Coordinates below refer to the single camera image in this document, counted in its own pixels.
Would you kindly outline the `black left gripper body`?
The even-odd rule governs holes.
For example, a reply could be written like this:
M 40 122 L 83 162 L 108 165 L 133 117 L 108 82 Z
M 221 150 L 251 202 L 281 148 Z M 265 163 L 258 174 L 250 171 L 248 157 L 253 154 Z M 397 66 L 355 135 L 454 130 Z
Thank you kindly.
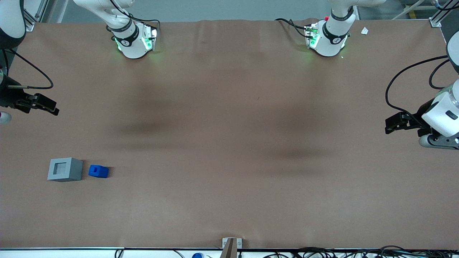
M 425 114 L 431 105 L 434 103 L 434 98 L 431 98 L 426 103 L 422 104 L 417 112 L 414 114 L 416 121 L 413 121 L 414 129 L 418 129 L 421 131 L 435 131 L 433 127 L 431 127 L 423 118 L 422 115 Z

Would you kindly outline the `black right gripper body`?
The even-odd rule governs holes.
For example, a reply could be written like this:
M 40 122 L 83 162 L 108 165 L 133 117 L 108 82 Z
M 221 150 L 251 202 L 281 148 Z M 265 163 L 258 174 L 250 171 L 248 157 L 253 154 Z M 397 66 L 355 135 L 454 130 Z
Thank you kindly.
M 24 113 L 29 113 L 33 106 L 31 95 L 24 92 L 29 86 L 20 85 L 9 76 L 1 76 L 0 84 L 0 106 L 4 108 L 18 109 Z

